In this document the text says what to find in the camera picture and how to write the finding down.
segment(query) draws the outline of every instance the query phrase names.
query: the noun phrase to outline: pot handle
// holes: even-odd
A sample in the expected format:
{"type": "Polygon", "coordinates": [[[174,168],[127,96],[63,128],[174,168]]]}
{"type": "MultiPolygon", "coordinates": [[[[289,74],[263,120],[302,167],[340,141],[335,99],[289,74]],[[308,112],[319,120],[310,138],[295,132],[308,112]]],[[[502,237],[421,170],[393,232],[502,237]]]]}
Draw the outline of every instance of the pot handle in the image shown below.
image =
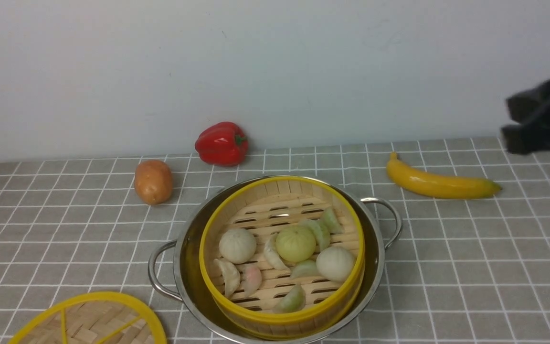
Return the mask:
{"type": "Polygon", "coordinates": [[[179,292],[173,291],[162,285],[157,277],[157,259],[166,250],[174,248],[176,244],[177,240],[172,240],[162,244],[154,252],[152,252],[150,259],[148,260],[148,278],[150,279],[150,284],[157,290],[157,292],[160,292],[162,295],[168,296],[169,298],[176,299],[177,301],[184,302],[179,292]]]}
{"type": "Polygon", "coordinates": [[[377,203],[377,204],[384,205],[386,208],[389,209],[389,211],[391,211],[391,213],[393,213],[393,218],[396,222],[396,231],[393,234],[393,237],[391,237],[391,239],[385,245],[385,249],[387,250],[391,246],[391,244],[393,244],[393,242],[396,239],[398,239],[398,237],[400,237],[400,233],[402,232],[402,217],[400,216],[399,211],[397,211],[396,208],[393,207],[393,204],[391,204],[390,201],[382,200],[380,198],[367,197],[367,198],[362,198],[360,201],[362,201],[362,203],[365,203],[365,204],[377,203]]]}

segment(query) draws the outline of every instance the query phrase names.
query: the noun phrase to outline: yellow banana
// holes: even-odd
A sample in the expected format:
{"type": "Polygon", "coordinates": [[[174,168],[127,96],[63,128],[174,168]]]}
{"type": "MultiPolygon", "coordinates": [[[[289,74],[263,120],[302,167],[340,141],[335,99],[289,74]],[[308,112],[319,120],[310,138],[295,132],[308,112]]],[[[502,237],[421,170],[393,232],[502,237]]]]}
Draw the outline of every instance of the yellow banana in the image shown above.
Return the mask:
{"type": "Polygon", "coordinates": [[[396,152],[390,153],[386,172],[401,188],[434,198],[486,198],[502,190],[500,185],[485,178],[445,176],[417,170],[400,161],[396,152]]]}

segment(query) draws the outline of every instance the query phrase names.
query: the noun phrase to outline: red bell pepper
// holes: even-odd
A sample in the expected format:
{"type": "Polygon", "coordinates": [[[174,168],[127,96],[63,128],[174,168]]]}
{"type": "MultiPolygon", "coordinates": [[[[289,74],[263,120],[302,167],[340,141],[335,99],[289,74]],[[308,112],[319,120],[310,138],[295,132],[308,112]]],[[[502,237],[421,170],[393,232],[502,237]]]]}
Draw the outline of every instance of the red bell pepper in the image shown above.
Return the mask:
{"type": "Polygon", "coordinates": [[[199,135],[195,150],[205,163],[218,166],[235,166],[245,159],[247,136],[232,122],[220,122],[199,135]]]}

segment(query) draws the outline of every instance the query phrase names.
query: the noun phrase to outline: potato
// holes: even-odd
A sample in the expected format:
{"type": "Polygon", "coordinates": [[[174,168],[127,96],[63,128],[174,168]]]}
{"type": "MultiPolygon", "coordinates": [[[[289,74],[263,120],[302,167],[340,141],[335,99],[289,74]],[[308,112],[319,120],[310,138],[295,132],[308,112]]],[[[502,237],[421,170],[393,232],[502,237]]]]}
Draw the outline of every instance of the potato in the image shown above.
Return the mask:
{"type": "Polygon", "coordinates": [[[173,192],[173,178],[166,163],[159,160],[144,161],[135,169],[135,192],[149,205],[168,200],[173,192]]]}

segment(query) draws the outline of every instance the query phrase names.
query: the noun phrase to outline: bamboo steamer lid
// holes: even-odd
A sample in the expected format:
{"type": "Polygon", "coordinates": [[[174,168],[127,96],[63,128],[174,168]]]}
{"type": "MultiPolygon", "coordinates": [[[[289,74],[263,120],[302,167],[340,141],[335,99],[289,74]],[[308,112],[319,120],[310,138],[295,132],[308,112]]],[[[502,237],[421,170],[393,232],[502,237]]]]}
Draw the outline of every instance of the bamboo steamer lid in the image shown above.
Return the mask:
{"type": "Polygon", "coordinates": [[[26,324],[10,344],[165,344],[156,314],[120,292],[91,292],[65,300],[26,324]]]}

